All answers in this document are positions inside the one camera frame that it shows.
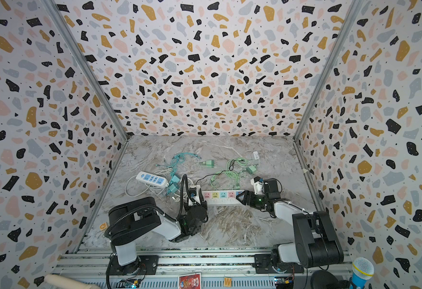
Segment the white rectangular charger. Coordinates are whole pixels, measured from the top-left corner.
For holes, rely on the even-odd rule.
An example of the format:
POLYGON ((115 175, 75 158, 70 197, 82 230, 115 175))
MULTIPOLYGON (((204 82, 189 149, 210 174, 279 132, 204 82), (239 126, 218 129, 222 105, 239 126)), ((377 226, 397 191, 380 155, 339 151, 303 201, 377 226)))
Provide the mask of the white rectangular charger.
POLYGON ((260 159, 258 151, 254 151, 253 152, 253 157, 254 157, 255 160, 259 160, 260 159))

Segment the light green charger plug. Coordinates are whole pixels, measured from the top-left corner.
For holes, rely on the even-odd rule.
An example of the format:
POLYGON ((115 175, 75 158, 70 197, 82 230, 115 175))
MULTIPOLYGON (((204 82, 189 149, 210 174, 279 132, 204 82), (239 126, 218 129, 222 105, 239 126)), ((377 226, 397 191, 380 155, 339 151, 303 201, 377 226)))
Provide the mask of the light green charger plug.
POLYGON ((209 168, 214 168, 215 167, 215 161, 214 160, 206 160, 206 161, 202 161, 200 163, 201 166, 204 167, 209 167, 209 168))

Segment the large colourful power strip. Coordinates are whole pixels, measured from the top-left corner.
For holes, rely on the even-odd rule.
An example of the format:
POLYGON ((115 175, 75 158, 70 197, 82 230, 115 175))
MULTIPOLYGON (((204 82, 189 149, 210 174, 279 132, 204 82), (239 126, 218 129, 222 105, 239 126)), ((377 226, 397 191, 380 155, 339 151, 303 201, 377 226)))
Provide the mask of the large colourful power strip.
POLYGON ((208 190, 202 191, 204 200, 208 206, 232 206, 241 205, 236 196, 243 190, 208 190))

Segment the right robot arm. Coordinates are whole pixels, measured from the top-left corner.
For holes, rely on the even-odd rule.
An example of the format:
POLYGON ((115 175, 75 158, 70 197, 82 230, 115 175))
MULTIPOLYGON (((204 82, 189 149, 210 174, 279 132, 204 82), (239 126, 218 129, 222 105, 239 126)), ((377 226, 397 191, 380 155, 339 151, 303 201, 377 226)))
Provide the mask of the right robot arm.
POLYGON ((341 264, 344 253, 329 215, 325 211, 309 212, 287 199, 276 199, 275 196, 275 193, 257 195, 248 190, 236 195, 242 205, 269 213, 293 228, 294 241, 276 244, 269 260, 263 264, 280 273, 296 266, 308 269, 341 264))

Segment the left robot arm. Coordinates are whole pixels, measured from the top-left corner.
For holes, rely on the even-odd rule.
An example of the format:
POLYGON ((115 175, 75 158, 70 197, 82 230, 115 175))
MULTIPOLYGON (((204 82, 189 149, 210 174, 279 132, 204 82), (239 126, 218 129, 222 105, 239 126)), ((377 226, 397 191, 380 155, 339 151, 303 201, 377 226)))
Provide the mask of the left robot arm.
POLYGON ((156 205, 153 197, 144 197, 113 207, 109 211, 109 226, 104 232, 113 252, 106 276, 148 274, 154 261, 137 255, 137 239, 149 232, 155 232, 170 242, 182 242, 199 233, 201 226, 208 220, 207 202, 201 187, 190 186, 186 175, 183 175, 180 182, 177 217, 166 214, 156 205))

